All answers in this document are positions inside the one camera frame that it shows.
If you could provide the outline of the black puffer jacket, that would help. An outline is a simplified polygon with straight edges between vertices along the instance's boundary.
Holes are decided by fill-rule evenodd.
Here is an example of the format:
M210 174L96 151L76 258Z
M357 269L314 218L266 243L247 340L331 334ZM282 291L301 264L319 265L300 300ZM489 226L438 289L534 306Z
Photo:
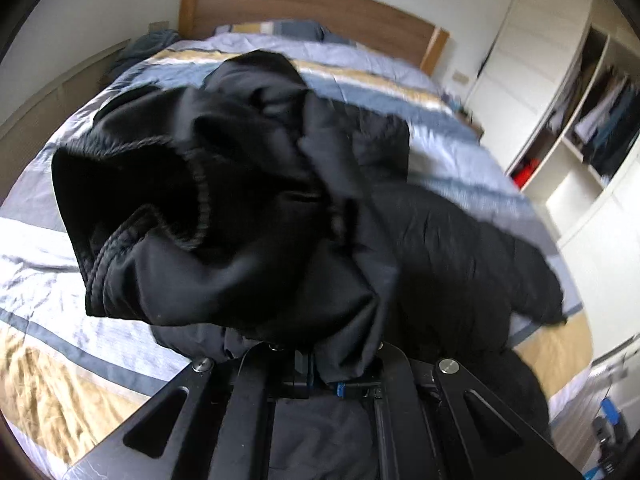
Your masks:
M51 162L96 318L148 324L191 364L74 467L81 477L210 479L242 357L314 357L277 403L266 479L381 479L373 414L341 399L382 344L405 353L437 479L568 474L511 318L564 321L542 251L408 179L410 132L317 96L254 51L198 86L135 88Z

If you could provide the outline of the hanging clothes in wardrobe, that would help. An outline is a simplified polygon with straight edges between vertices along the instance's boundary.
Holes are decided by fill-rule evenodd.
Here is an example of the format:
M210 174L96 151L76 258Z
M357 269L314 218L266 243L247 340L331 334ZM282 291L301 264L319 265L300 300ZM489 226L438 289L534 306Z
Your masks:
M582 162L611 181L639 136L639 81L614 65L602 74L595 62L574 68L546 129L564 133Z

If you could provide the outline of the striped blue yellow duvet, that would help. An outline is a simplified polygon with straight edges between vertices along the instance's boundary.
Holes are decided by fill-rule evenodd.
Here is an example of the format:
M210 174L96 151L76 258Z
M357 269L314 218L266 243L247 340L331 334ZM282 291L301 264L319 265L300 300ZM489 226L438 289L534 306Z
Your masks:
M530 201L455 118L439 90L406 62L346 44L258 34L180 41L147 54L113 77L109 48L49 84L32 107L34 132L9 133L3 157L22 155L1 206L1 411L25 454L58 479L184 367L139 322L90 318L84 286L51 185L53 150L82 136L120 92L158 84L200 84L227 58L254 50L290 58L324 96L408 122L409 176L486 220L537 245L558 277L567 320L542 327L511 321L511 347L536 374L551 418L585 387L590 329L570 271Z

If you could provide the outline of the red object in wardrobe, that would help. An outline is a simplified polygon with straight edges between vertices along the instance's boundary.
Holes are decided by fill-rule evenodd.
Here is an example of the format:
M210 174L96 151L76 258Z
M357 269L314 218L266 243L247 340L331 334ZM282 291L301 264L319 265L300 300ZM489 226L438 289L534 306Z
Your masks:
M511 172L511 179L521 190L532 177L540 164L539 158L523 157Z

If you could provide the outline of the wooden nightstand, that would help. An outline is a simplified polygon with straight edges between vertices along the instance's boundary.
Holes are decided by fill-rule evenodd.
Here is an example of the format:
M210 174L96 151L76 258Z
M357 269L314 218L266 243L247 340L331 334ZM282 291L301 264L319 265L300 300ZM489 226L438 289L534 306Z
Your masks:
M460 107L454 111L456 116L462 124L465 124L471 130L474 131L477 140L480 140L484 136L484 129L482 125L477 121L473 114L464 107Z

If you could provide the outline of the striped pillow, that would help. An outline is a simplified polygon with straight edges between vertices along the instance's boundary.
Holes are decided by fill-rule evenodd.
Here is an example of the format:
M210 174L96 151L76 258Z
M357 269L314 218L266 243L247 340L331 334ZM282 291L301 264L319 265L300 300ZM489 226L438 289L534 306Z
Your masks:
M325 44L348 44L349 46L356 44L355 41L334 34L326 26L313 20L273 20L225 24L217 26L214 35L226 34L227 32L281 36L302 41L324 42Z

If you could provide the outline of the dark teal blanket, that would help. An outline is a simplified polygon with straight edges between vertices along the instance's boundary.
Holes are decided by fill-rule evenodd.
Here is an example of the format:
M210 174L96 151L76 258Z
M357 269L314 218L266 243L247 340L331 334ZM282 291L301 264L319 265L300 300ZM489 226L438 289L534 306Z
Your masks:
M158 52L170 47L181 40L181 36L173 29L153 30L147 34L131 41L124 47L110 68L105 77L108 82L113 82L120 75L129 70L132 66L156 55Z

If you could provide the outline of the wooden bed headboard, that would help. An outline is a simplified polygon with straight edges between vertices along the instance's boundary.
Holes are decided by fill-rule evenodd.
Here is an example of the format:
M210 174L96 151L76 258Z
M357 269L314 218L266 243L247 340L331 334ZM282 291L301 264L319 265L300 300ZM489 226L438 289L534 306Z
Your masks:
M178 33L205 39L220 25L313 20L337 35L400 58L431 76L449 32L376 0L181 0Z

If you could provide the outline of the white open wardrobe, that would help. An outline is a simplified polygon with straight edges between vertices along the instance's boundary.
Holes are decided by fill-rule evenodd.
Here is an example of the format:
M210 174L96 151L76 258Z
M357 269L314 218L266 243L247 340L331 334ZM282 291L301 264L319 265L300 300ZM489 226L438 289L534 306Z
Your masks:
M639 36L615 0L511 0L466 100L586 309L596 356L639 335Z

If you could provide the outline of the wall socket plate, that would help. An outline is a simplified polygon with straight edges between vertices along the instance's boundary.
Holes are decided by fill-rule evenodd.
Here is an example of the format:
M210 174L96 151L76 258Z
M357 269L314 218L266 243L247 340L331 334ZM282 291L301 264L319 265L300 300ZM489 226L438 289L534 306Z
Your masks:
M462 74L460 72L454 72L451 75L451 80L456 82L457 84L467 84L470 80L470 78L468 76L466 76L465 74Z

